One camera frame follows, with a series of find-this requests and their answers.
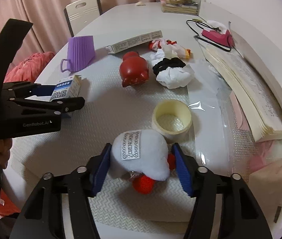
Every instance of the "plush toy label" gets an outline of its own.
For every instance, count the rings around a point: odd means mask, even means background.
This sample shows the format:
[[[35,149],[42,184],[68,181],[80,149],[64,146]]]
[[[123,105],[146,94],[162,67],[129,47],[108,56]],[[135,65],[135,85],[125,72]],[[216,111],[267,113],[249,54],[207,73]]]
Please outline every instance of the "plush toy label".
[[[121,144],[121,159],[132,160],[140,158],[141,130],[124,133]]]

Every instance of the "metal screw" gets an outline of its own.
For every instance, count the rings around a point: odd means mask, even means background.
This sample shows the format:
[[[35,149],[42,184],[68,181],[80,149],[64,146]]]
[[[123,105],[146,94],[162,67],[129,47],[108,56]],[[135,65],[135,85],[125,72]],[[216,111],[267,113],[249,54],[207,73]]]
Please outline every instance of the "metal screw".
[[[82,173],[82,172],[86,172],[87,171],[87,168],[85,166],[80,166],[78,169],[77,169],[77,172],[78,173]]]
[[[201,173],[206,173],[207,172],[207,168],[204,166],[200,166],[199,168],[197,168],[197,170]]]
[[[238,173],[233,173],[233,174],[232,174],[232,178],[233,178],[234,180],[239,181],[239,180],[241,179],[241,175],[239,175]]]
[[[53,174],[51,172],[47,172],[46,174],[43,175],[43,179],[49,180],[53,177]]]

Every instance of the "clear plastic container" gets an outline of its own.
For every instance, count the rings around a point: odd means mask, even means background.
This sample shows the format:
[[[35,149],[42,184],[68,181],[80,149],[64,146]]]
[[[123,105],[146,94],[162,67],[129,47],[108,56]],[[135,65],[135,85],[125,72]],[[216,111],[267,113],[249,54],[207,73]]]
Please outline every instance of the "clear plastic container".
[[[198,15],[201,0],[160,0],[163,12]]]

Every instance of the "white plush toy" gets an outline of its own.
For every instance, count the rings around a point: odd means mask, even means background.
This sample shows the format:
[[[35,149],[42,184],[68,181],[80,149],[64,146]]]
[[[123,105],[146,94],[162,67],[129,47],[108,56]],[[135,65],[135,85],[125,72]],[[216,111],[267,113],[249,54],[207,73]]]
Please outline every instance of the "white plush toy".
[[[153,129],[121,133],[113,142],[109,173],[119,178],[127,172],[143,173],[156,181],[170,175],[168,148],[164,137]]]

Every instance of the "white table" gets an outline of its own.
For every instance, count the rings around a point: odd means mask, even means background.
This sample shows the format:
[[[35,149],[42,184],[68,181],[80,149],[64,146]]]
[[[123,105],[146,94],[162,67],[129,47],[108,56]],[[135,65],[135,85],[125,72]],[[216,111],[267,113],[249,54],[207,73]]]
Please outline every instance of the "white table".
[[[257,31],[255,32],[255,29],[253,29],[251,25],[247,24],[242,19],[217,6],[205,3],[202,4],[201,13],[204,15],[203,17],[205,19],[215,19],[221,22],[226,22],[230,19],[234,26],[233,29],[250,43],[265,63],[268,60],[273,60],[272,57],[269,57],[269,54],[273,55],[273,52],[274,59],[276,58],[277,60],[277,58],[282,58],[282,52],[276,46],[273,46],[269,39],[265,36],[260,36]],[[179,44],[186,48],[190,48],[196,59],[204,59],[202,51],[199,49],[197,42],[193,38],[194,33],[185,23],[186,20],[192,18],[193,16],[190,15],[162,13],[160,4],[158,3],[147,3],[146,6],[141,7],[136,7],[134,4],[121,5],[112,8],[98,17],[80,31],[78,36],[93,35],[95,47],[98,47],[100,44],[104,44],[105,40],[108,44],[112,44],[131,36],[160,29],[163,34],[168,33],[169,38],[177,40]],[[107,37],[107,33],[112,33],[111,38]],[[262,50],[257,46],[257,41],[259,40],[261,40],[263,44],[264,42],[268,44],[271,53],[269,53],[269,50]],[[61,59],[66,58],[66,55],[67,44],[51,60],[36,82],[47,84],[49,76],[55,71],[59,71],[60,61]],[[32,188],[26,184],[23,178],[11,169],[11,166],[8,166],[7,170],[4,171],[4,174],[4,189],[6,193],[18,207],[22,207]],[[183,235],[145,234],[110,227],[99,223],[97,223],[97,227],[101,238],[183,237]]]

